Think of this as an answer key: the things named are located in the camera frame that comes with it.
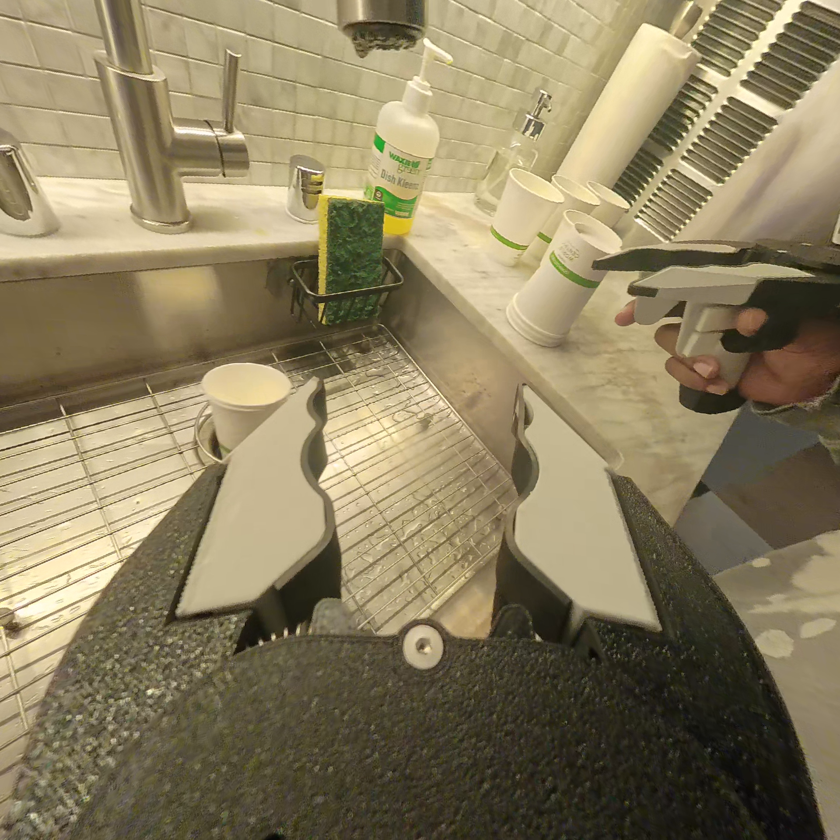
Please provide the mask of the brushed steel faucet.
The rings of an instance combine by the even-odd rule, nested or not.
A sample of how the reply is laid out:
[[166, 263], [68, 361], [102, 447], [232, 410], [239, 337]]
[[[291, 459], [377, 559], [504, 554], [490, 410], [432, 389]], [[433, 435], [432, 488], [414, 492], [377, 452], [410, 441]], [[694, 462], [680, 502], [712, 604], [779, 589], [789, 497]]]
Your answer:
[[94, 3], [104, 50], [95, 53], [131, 197], [133, 220], [158, 234], [189, 230], [184, 176], [240, 177], [249, 171], [235, 127], [241, 55], [226, 49], [221, 119], [176, 119], [165, 73], [153, 64], [141, 2]]

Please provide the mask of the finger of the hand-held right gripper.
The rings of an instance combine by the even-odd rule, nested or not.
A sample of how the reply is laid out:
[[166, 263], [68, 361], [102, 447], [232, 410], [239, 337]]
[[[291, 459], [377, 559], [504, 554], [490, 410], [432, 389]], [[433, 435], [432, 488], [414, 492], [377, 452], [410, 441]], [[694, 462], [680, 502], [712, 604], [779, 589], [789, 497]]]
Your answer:
[[653, 324], [684, 303], [690, 322], [735, 325], [764, 266], [666, 266], [654, 271], [642, 262], [630, 270], [638, 278], [627, 289], [633, 305], [626, 307], [626, 323]]
[[661, 271], [669, 267], [740, 266], [766, 252], [767, 248], [757, 243], [682, 241], [627, 248], [593, 260], [592, 267], [605, 271]]

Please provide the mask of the white paper cup green band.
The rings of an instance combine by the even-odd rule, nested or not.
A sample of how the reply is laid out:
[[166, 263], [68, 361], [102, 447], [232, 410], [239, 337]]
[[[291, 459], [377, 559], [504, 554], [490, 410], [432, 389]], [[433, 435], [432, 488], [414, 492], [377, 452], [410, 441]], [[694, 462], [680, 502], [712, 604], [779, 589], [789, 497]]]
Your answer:
[[586, 182], [586, 187], [598, 198], [598, 204], [590, 216], [610, 229], [614, 229], [625, 217], [631, 205], [613, 189], [595, 181]]
[[539, 231], [539, 240], [541, 242], [541, 249], [539, 251], [540, 264], [544, 262], [550, 251], [553, 237], [563, 221], [565, 212], [576, 211], [585, 216], [590, 216], [601, 204], [600, 198], [589, 187], [564, 175], [553, 175], [551, 183], [562, 194], [563, 202], [552, 213]]
[[515, 266], [563, 203], [564, 195], [551, 182], [522, 168], [512, 169], [491, 220], [490, 257]]
[[223, 457], [264, 423], [291, 394], [291, 382], [283, 371], [253, 362], [219, 365], [205, 373], [201, 386]]

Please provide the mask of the stack of paper cups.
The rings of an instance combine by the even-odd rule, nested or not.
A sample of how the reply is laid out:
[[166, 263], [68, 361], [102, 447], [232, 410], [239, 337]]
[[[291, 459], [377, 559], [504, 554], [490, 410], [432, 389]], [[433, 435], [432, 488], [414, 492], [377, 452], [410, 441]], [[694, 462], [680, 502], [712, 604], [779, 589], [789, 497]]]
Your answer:
[[508, 304], [507, 321], [532, 343], [559, 346], [606, 275], [593, 263], [622, 247], [604, 223], [566, 211], [539, 268]]

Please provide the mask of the stainless steel sink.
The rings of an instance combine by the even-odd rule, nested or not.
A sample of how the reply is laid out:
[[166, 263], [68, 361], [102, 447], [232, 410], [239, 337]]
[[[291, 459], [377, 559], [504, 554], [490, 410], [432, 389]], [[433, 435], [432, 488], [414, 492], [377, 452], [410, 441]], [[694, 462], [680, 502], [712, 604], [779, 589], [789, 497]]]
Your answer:
[[2, 284], [2, 806], [74, 633], [214, 462], [200, 381], [255, 362], [325, 387], [342, 596], [387, 634], [483, 585], [530, 382], [405, 254], [370, 322], [315, 323], [295, 258]]

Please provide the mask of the green and yellow sponge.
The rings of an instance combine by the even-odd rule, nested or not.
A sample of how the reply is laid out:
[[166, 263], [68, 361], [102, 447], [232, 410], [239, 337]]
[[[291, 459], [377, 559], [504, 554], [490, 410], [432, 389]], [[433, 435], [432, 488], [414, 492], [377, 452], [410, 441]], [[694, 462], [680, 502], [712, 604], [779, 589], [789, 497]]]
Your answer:
[[322, 195], [318, 213], [318, 294], [379, 287], [384, 204], [367, 198]]

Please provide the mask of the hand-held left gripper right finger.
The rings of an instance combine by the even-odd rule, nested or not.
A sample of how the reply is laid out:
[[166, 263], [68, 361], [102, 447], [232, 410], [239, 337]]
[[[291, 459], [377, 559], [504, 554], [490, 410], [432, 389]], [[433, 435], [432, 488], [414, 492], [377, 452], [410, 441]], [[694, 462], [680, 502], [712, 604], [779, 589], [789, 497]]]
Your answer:
[[523, 608], [551, 643], [576, 641], [587, 620], [662, 633], [608, 462], [526, 384], [512, 434], [517, 496], [496, 563], [496, 615]]

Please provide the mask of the chrome counter cap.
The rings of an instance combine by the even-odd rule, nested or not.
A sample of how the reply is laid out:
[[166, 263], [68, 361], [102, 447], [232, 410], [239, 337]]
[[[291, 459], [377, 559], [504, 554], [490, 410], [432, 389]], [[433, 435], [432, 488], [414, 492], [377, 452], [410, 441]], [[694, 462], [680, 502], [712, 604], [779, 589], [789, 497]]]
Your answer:
[[291, 156], [286, 204], [291, 218], [304, 224], [318, 222], [325, 174], [325, 164], [319, 160], [306, 154]]

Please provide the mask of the clear glass soap dispenser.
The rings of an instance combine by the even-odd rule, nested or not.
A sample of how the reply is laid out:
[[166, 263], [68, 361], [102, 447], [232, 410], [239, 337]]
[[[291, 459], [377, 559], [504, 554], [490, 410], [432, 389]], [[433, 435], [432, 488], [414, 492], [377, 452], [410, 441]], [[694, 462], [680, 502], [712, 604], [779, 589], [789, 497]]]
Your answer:
[[538, 159], [538, 140], [552, 110], [552, 94], [544, 89], [533, 93], [532, 101], [518, 115], [510, 136], [498, 147], [485, 174], [475, 189], [475, 203], [480, 211], [493, 216], [513, 169], [530, 172]]

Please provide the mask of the white paper towel roll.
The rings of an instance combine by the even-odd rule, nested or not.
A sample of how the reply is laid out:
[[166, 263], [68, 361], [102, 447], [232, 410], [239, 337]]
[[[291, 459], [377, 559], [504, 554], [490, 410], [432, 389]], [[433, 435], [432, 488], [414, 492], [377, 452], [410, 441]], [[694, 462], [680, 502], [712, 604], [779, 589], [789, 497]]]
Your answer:
[[642, 24], [623, 53], [557, 175], [613, 186], [697, 67], [700, 53]]

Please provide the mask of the dish soap pump bottle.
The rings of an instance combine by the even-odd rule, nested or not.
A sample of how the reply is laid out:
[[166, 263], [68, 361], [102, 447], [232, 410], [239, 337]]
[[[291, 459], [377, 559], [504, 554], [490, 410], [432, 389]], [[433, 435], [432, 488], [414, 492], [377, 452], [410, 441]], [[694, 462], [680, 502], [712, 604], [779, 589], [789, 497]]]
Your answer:
[[450, 65], [452, 56], [423, 39], [422, 64], [406, 83], [401, 100], [389, 101], [374, 127], [364, 197], [384, 207], [384, 235], [407, 235], [438, 148], [440, 132], [430, 114], [433, 89], [428, 76], [435, 61]]

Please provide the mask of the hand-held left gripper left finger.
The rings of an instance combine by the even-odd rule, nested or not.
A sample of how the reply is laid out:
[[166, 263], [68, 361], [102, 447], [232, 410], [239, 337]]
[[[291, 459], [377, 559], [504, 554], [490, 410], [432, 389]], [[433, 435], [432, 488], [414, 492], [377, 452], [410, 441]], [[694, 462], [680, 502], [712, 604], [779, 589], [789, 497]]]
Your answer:
[[312, 377], [229, 456], [174, 600], [174, 620], [247, 613], [244, 637], [307, 632], [341, 594], [325, 385]]

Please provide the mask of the person's right hand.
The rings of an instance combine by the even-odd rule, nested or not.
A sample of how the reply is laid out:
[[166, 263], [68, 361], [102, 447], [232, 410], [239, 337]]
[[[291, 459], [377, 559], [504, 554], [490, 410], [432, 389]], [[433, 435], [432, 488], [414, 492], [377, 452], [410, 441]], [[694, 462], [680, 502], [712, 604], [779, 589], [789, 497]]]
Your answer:
[[[692, 391], [722, 395], [730, 390], [709, 355], [695, 358], [677, 352], [679, 326], [667, 323], [654, 336], [668, 353], [667, 373]], [[796, 339], [779, 350], [755, 353], [738, 383], [740, 395], [754, 403], [783, 406], [828, 393], [839, 374], [837, 315], [803, 322]]]

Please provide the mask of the stainless appliance with vents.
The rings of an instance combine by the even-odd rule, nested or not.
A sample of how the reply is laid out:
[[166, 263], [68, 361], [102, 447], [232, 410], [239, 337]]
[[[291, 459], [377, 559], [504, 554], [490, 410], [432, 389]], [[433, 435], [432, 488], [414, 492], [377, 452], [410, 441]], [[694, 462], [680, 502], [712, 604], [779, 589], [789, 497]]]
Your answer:
[[627, 245], [677, 236], [837, 68], [839, 5], [717, 2], [690, 44], [697, 67], [614, 185]]

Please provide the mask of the metal sink drain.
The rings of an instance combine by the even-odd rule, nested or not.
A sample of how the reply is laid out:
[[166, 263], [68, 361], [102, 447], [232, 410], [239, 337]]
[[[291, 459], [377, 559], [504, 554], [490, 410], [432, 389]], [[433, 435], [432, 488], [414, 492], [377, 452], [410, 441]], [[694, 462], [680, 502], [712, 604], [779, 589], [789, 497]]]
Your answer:
[[198, 457], [205, 466], [213, 464], [225, 465], [227, 463], [228, 455], [225, 454], [217, 440], [215, 423], [209, 402], [201, 405], [195, 417], [192, 431], [193, 442], [197, 448]]

